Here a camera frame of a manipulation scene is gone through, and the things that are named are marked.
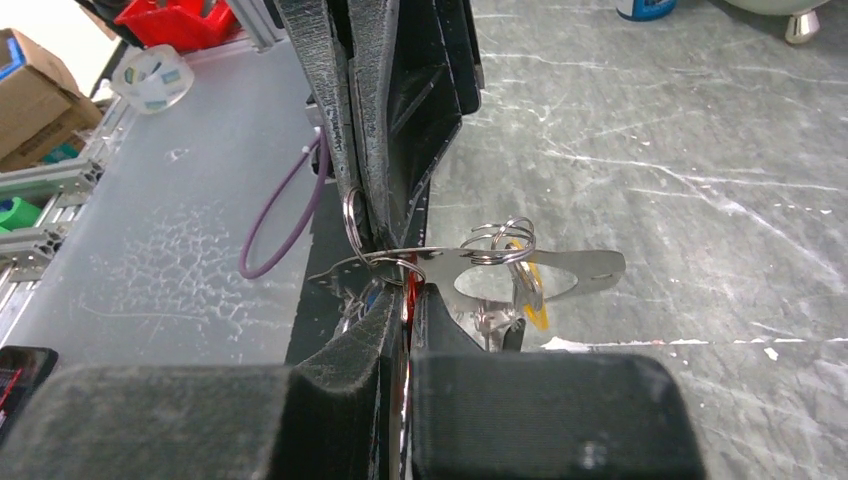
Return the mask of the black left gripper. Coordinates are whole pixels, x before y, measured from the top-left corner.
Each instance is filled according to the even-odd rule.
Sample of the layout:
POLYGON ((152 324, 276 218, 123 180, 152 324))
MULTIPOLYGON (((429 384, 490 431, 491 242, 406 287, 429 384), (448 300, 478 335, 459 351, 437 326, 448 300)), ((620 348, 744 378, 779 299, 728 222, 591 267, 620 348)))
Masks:
POLYGON ((276 8, 323 121, 340 196, 360 214, 363 175, 379 243, 402 246, 460 111, 480 108, 470 1, 281 0, 276 8))

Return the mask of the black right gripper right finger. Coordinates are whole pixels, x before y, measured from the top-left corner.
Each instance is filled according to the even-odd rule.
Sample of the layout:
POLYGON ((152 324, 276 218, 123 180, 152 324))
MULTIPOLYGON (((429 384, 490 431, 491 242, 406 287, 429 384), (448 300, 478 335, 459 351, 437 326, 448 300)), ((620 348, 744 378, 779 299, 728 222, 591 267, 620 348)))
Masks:
POLYGON ((680 389, 636 354, 485 352, 422 286, 411 354, 415 479, 703 479, 680 389))

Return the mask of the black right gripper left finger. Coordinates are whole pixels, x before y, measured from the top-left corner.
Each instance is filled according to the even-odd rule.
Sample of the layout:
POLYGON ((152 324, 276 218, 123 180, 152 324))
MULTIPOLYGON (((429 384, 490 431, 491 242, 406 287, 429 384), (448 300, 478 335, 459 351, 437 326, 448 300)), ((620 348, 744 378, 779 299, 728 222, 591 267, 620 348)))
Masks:
POLYGON ((294 366, 73 368, 30 400, 5 479, 397 479, 405 298, 294 366))

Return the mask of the black key fob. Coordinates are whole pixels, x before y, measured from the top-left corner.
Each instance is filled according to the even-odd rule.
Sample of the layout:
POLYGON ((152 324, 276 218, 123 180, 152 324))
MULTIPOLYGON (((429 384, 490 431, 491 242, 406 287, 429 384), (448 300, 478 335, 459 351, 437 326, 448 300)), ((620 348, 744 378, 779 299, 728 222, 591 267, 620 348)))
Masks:
POLYGON ((514 320, 503 332, 502 352, 520 352, 522 350, 527 322, 524 318, 514 320))

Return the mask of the blue key tag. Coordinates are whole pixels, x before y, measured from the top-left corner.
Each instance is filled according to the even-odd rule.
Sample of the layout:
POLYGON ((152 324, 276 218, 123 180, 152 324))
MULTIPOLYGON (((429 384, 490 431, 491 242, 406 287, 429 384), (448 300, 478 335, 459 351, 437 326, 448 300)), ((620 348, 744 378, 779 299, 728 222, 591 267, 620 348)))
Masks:
POLYGON ((368 311, 372 308, 374 302, 376 301, 378 295, 381 293, 381 288, 371 288, 368 290, 364 290, 360 297, 359 303, 360 307, 358 310, 358 316, 364 317, 368 311))

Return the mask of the red key tag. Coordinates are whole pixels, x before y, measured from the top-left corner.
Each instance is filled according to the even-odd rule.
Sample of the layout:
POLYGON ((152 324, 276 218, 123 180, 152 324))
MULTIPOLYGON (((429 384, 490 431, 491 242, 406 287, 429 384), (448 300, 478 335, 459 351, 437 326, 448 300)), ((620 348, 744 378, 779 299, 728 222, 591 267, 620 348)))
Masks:
POLYGON ((426 282, 426 274, 419 268, 418 256, 415 253, 409 254, 406 260, 411 264, 408 267, 408 275, 405 284, 406 292, 406 326, 412 329, 414 323, 415 307, 417 302, 419 287, 426 282))

